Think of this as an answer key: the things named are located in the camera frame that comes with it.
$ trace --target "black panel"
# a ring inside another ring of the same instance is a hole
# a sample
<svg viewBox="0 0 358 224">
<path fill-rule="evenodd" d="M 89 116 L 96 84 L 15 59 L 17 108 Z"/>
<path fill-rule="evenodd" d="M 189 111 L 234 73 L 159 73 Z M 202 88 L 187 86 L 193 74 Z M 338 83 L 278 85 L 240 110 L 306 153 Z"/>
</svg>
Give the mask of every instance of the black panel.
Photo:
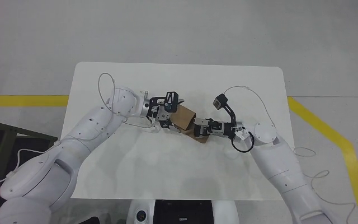
<svg viewBox="0 0 358 224">
<path fill-rule="evenodd" d="M 214 224 L 210 200 L 156 200 L 153 224 Z"/>
</svg>

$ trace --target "circular button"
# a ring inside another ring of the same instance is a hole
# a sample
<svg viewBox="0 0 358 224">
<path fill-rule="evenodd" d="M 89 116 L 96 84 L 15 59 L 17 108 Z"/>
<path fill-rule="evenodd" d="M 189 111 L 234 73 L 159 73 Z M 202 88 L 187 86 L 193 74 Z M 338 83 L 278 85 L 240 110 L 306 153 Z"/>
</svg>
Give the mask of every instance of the circular button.
<svg viewBox="0 0 358 224">
<path fill-rule="evenodd" d="M 143 210 L 140 210 L 139 212 L 136 213 L 136 219 L 138 222 L 143 222 L 146 217 L 147 214 Z"/>
</svg>

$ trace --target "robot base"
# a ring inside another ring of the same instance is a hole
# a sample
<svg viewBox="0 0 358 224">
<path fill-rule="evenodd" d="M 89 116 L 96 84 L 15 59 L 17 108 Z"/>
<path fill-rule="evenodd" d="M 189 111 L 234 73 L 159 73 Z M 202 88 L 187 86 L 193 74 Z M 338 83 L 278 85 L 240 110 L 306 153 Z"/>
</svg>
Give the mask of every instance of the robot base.
<svg viewBox="0 0 358 224">
<path fill-rule="evenodd" d="M 132 200 L 126 224 L 239 224 L 233 200 Z"/>
</svg>

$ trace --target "robotic arm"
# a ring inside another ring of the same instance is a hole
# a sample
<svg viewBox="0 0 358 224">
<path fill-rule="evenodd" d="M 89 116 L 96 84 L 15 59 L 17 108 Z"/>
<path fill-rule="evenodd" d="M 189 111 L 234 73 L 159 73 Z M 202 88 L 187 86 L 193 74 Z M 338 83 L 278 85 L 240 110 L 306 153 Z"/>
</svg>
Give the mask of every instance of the robotic arm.
<svg viewBox="0 0 358 224">
<path fill-rule="evenodd" d="M 176 112 L 176 92 L 147 99 L 126 87 L 115 87 L 106 105 L 93 108 L 61 141 L 7 175 L 0 195 L 0 223 L 49 223 L 51 213 L 74 192 L 82 162 L 128 117 L 147 117 L 169 124 Z"/>
<path fill-rule="evenodd" d="M 333 214 L 318 198 L 305 180 L 299 162 L 286 141 L 277 134 L 273 124 L 237 123 L 234 112 L 227 104 L 225 95 L 219 95 L 213 105 L 225 108 L 231 122 L 195 118 L 195 136 L 215 135 L 229 138 L 233 147 L 240 152 L 250 152 L 265 178 L 279 191 L 286 203 L 293 224 L 345 223 Z M 244 141 L 247 151 L 237 149 L 234 142 Z"/>
</svg>

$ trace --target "cable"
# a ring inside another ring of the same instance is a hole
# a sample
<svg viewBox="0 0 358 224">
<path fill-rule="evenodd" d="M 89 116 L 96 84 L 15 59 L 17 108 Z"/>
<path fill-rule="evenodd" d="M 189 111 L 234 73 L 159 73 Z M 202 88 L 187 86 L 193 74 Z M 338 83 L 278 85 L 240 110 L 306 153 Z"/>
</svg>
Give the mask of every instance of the cable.
<svg viewBox="0 0 358 224">
<path fill-rule="evenodd" d="M 297 153 L 296 153 L 296 149 L 298 149 L 298 148 L 302 148 L 302 149 L 308 150 L 308 151 L 310 151 L 310 152 L 313 152 L 314 154 L 313 154 L 313 155 L 310 155 L 310 156 L 303 156 L 303 155 L 297 154 Z M 311 150 L 310 148 L 305 148 L 305 147 L 295 147 L 294 150 L 293 150 L 293 152 L 295 153 L 296 156 L 300 156 L 300 157 L 313 157 L 313 156 L 315 156 L 315 155 L 317 154 L 314 150 Z M 348 223 L 348 220 L 349 220 L 350 216 L 352 215 L 354 209 L 355 209 L 356 206 L 357 206 L 356 203 L 354 203 L 354 202 L 348 202 L 348 203 L 330 202 L 330 201 L 325 200 L 324 198 L 322 198 L 322 197 L 316 192 L 315 188 L 313 187 L 313 180 L 314 180 L 314 179 L 319 179 L 319 178 L 325 178 L 326 176 L 329 175 L 329 170 L 322 170 L 321 172 L 317 173 L 317 174 L 314 175 L 314 176 L 308 176 L 308 175 L 306 175 L 306 174 L 303 173 L 303 172 L 302 172 L 302 174 L 303 174 L 304 176 L 308 177 L 308 178 L 311 178 L 310 186 L 311 186 L 311 188 L 313 189 L 313 191 L 315 192 L 315 194 L 317 195 L 317 197 L 320 198 L 322 201 L 324 201 L 324 202 L 326 202 L 326 203 L 328 203 L 328 204 L 334 204 L 334 205 L 337 205 L 337 206 L 353 205 L 352 210 L 349 212 L 349 214 L 348 214 L 348 216 L 347 216 L 347 218 L 346 218 L 346 224 L 349 224 L 349 223 Z"/>
<path fill-rule="evenodd" d="M 244 89 L 246 89 L 246 90 L 248 90 L 248 91 L 253 92 L 253 93 L 261 100 L 261 102 L 262 102 L 262 104 L 263 104 L 263 107 L 265 108 L 265 111 L 266 111 L 266 113 L 267 113 L 267 115 L 268 115 L 268 118 L 270 118 L 272 124 L 274 125 L 274 127 L 276 127 L 274 121 L 271 119 L 271 116 L 270 116 L 269 112 L 267 111 L 267 108 L 266 108 L 265 103 L 263 102 L 263 100 L 261 99 L 261 97 L 260 97 L 254 90 L 251 90 L 251 89 L 250 89 L 249 87 L 247 87 L 247 86 L 232 86 L 232 87 L 228 88 L 227 90 L 225 90 L 224 95 L 226 94 L 226 92 L 227 92 L 228 90 L 230 90 L 230 89 L 232 89 L 232 88 L 236 88 L 236 87 L 237 87 L 237 88 L 244 88 Z"/>
<path fill-rule="evenodd" d="M 22 148 L 22 149 L 20 149 L 19 151 L 17 151 L 17 164 L 16 164 L 15 169 L 13 169 L 12 172 L 15 172 L 15 171 L 20 167 L 20 152 L 22 152 L 22 151 L 29 151 L 29 152 L 36 152 L 36 153 L 43 154 L 43 153 L 45 153 L 45 152 L 50 151 L 50 149 L 52 149 L 52 147 L 49 148 L 48 150 L 44 151 L 44 152 L 35 151 L 35 150 L 28 150 L 27 148 Z M 4 182 L 6 179 L 7 179 L 7 177 L 4 178 L 4 179 L 2 179 L 2 180 L 0 180 L 0 183 L 1 183 L 1 182 Z"/>
<path fill-rule="evenodd" d="M 254 146 L 254 143 L 255 143 L 255 138 L 253 137 L 253 135 L 252 135 L 251 132 L 248 132 L 248 133 L 249 133 L 249 135 L 251 136 L 251 142 L 252 142 L 251 147 L 250 147 L 248 150 L 246 150 L 246 151 L 239 150 L 239 149 L 234 145 L 234 138 L 231 138 L 231 145 L 234 147 L 234 149 L 236 149 L 237 151 L 242 152 L 242 153 L 247 153 L 247 152 L 249 152 L 249 151 L 251 151 L 251 150 L 253 149 L 253 146 Z"/>
<path fill-rule="evenodd" d="M 113 114 L 116 114 L 113 109 L 109 108 L 106 104 L 106 102 L 104 101 L 103 97 L 102 97 L 102 93 L 101 93 L 101 89 L 100 89 L 100 80 L 101 80 L 101 77 L 106 74 L 108 75 L 109 77 L 111 77 L 112 79 L 112 83 L 113 83 L 113 97 L 112 97 L 112 108 L 113 108 L 113 104 L 114 104 L 114 93 L 115 93 L 115 90 L 116 90 L 116 86 L 115 86 L 115 81 L 114 81 L 114 78 L 112 75 L 110 75 L 109 73 L 107 72 L 104 72 L 102 74 L 100 74 L 100 76 L 98 77 L 98 82 L 97 82 L 97 87 L 98 87 L 98 93 L 100 94 L 100 98 L 103 102 L 103 104 L 107 107 L 107 109 L 109 109 L 110 112 L 112 112 Z"/>
<path fill-rule="evenodd" d="M 129 124 L 129 123 L 127 123 L 128 118 L 126 118 L 126 119 L 125 119 L 125 122 L 123 122 L 123 123 L 125 123 L 125 124 L 127 124 L 127 125 L 131 125 L 131 126 L 139 127 L 139 128 L 153 128 L 154 125 L 153 125 L 152 120 L 150 120 L 148 117 L 147 117 L 147 119 L 150 121 L 150 125 L 147 126 L 147 127 L 145 127 L 145 126 L 140 126 L 140 125 L 136 125 L 136 124 Z"/>
</svg>

